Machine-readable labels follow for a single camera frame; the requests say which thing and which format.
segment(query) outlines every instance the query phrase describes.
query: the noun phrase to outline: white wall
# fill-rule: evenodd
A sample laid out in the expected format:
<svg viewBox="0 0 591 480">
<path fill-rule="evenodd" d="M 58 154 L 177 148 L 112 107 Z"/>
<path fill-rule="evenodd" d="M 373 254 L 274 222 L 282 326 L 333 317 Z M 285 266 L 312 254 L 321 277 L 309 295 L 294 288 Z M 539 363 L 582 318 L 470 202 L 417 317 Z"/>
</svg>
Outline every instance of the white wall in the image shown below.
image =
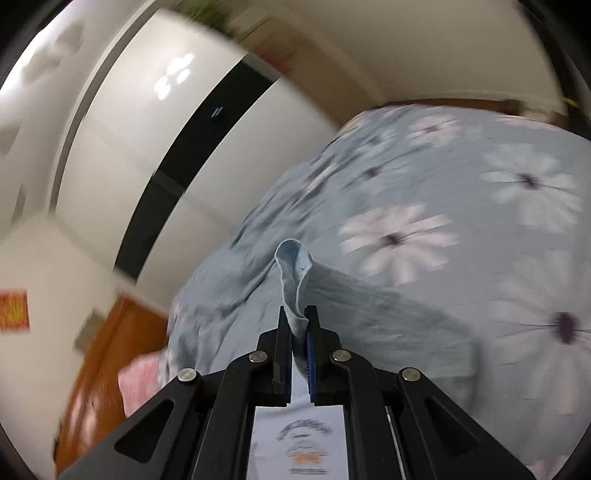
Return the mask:
<svg viewBox="0 0 591 480">
<path fill-rule="evenodd" d="M 45 203 L 56 149 L 82 86 L 145 1 L 74 0 L 31 42 L 0 89 L 0 142 L 3 132 L 18 128 L 8 152 L 0 148 L 0 238 L 21 184 L 25 216 Z"/>
<path fill-rule="evenodd" d="M 239 31 L 245 25 L 241 23 L 250 22 L 253 27 L 258 21 L 265 17 L 276 17 L 279 20 L 292 26 L 302 33 L 316 47 L 328 55 L 334 63 L 343 69 L 348 76 L 365 91 L 365 95 L 376 105 L 381 105 L 389 100 L 385 92 L 376 84 L 374 79 L 366 72 L 353 57 L 337 45 L 321 28 L 318 28 L 313 21 L 305 18 L 298 12 L 288 8 L 282 2 L 275 0 L 226 0 L 237 17 L 232 19 L 232 27 Z"/>
<path fill-rule="evenodd" d="M 92 309 L 108 313 L 123 279 L 39 214 L 0 243 L 0 290 L 26 288 L 30 332 L 0 335 L 0 422 L 27 465 L 53 478 L 53 438 L 82 363 L 74 340 Z"/>
<path fill-rule="evenodd" d="M 256 1 L 300 16 L 388 100 L 516 98 L 562 107 L 545 53 L 515 0 Z"/>
</svg>

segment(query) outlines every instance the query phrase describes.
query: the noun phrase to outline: black metal frame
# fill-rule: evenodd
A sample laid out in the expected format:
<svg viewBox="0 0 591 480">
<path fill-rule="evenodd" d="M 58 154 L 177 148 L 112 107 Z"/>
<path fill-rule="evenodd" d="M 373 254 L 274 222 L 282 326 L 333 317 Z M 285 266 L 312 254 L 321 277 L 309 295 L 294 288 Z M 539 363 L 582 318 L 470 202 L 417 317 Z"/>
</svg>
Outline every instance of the black metal frame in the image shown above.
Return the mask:
<svg viewBox="0 0 591 480">
<path fill-rule="evenodd" d="M 311 399 L 343 406 L 351 480 L 533 480 L 423 374 L 375 369 L 320 327 L 316 307 L 306 316 Z M 281 308 L 257 351 L 225 371 L 172 380 L 59 479 L 244 479 L 255 407 L 290 401 L 292 344 Z"/>
<path fill-rule="evenodd" d="M 519 1 L 556 73 L 568 114 L 566 129 L 591 140 L 591 122 L 581 110 L 582 94 L 569 62 L 570 56 L 571 62 L 591 88 L 591 64 L 582 42 L 573 34 L 565 34 L 564 27 L 543 4 L 535 0 Z"/>
</svg>

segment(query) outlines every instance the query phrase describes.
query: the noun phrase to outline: white wardrobe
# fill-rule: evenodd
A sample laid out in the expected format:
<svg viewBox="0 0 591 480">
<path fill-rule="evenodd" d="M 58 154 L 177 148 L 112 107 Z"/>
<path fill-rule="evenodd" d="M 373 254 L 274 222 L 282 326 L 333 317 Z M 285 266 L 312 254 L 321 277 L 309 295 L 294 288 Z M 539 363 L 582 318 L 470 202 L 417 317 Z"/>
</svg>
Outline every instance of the white wardrobe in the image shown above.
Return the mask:
<svg viewBox="0 0 591 480">
<path fill-rule="evenodd" d="M 168 304 L 279 176 L 335 133 L 258 58 L 160 10 L 82 121 L 56 217 L 102 263 Z"/>
</svg>

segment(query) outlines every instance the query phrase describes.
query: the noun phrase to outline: white flower pattern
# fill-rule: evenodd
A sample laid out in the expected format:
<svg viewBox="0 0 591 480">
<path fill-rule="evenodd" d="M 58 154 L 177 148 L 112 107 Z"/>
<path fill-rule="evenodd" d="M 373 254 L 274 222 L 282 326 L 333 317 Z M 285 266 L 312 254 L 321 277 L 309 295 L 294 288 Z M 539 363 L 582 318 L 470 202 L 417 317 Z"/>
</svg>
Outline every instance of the white flower pattern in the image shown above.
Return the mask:
<svg viewBox="0 0 591 480">
<path fill-rule="evenodd" d="M 377 194 L 392 188 L 395 181 L 406 177 L 412 170 L 404 159 L 398 158 L 388 162 L 368 163 L 362 168 L 356 168 L 356 174 L 351 170 L 352 178 L 344 187 L 365 184 L 369 194 Z"/>
<path fill-rule="evenodd" d="M 392 106 L 384 106 L 382 108 L 378 108 L 375 111 L 378 118 L 384 119 L 390 116 L 393 116 L 396 112 L 405 108 L 405 105 L 392 105 Z"/>
<path fill-rule="evenodd" d="M 497 122 L 502 122 L 512 127 L 527 127 L 533 129 L 545 129 L 545 130 L 561 130 L 559 127 L 551 124 L 546 124 L 531 118 L 516 115 L 501 115 L 496 119 Z"/>
<path fill-rule="evenodd" d="M 462 127 L 451 115 L 429 115 L 414 122 L 410 130 L 407 139 L 412 145 L 443 147 L 459 136 Z"/>
<path fill-rule="evenodd" d="M 315 177 L 304 189 L 304 195 L 308 195 L 309 193 L 316 190 L 320 185 L 324 183 L 335 171 L 337 171 L 337 167 L 334 163 L 329 164 L 323 171 L 321 171 L 317 177 Z"/>
<path fill-rule="evenodd" d="M 573 286 L 571 254 L 547 250 L 545 258 L 526 255 L 501 284 L 504 298 L 492 316 L 517 326 L 496 340 L 503 363 L 534 361 L 523 382 L 524 398 L 543 400 L 558 415 L 574 413 L 582 385 L 591 381 L 591 266 Z"/>
<path fill-rule="evenodd" d="M 367 114 L 368 114 L 368 112 L 361 112 L 361 113 L 355 115 L 351 120 L 349 120 L 343 126 L 343 128 L 341 128 L 339 130 L 336 137 L 337 138 L 347 138 L 352 133 L 356 132 L 360 128 L 367 125 L 367 123 L 368 123 Z"/>
<path fill-rule="evenodd" d="M 503 185 L 493 196 L 498 203 L 520 200 L 522 225 L 561 232 L 577 223 L 576 212 L 582 210 L 574 193 L 577 185 L 572 175 L 557 172 L 558 160 L 527 144 L 501 145 L 485 157 L 499 171 L 485 173 L 482 179 Z"/>
<path fill-rule="evenodd" d="M 359 157 L 376 157 L 389 149 L 396 141 L 397 132 L 394 128 L 386 128 L 368 137 L 355 149 L 354 155 Z"/>
<path fill-rule="evenodd" d="M 391 265 L 396 285 L 414 282 L 416 265 L 437 270 L 447 263 L 435 248 L 459 243 L 454 233 L 431 232 L 451 223 L 444 215 L 416 220 L 424 210 L 424 204 L 403 205 L 389 210 L 377 208 L 350 218 L 340 233 L 353 236 L 341 243 L 342 248 L 352 252 L 366 246 L 378 247 L 362 264 L 361 273 L 375 275 Z"/>
</svg>

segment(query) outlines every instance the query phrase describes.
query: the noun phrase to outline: bed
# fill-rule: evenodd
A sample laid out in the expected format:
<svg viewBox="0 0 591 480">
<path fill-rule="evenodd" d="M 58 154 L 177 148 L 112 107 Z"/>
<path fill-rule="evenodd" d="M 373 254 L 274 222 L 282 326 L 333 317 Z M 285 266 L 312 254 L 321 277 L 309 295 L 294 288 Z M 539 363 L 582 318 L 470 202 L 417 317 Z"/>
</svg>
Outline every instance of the bed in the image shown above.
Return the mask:
<svg viewBox="0 0 591 480">
<path fill-rule="evenodd" d="M 183 367 L 223 369 L 275 327 L 275 249 L 295 238 L 350 288 L 439 314 L 455 336 L 435 350 L 462 348 L 461 382 L 449 371 L 440 386 L 538 478 L 552 475 L 591 420 L 590 158 L 587 140 L 527 118 L 442 106 L 360 114 L 285 173 L 180 290 L 160 383 Z M 378 324 L 392 338 L 423 328 L 396 315 L 351 328 L 325 312 L 370 360 Z"/>
</svg>

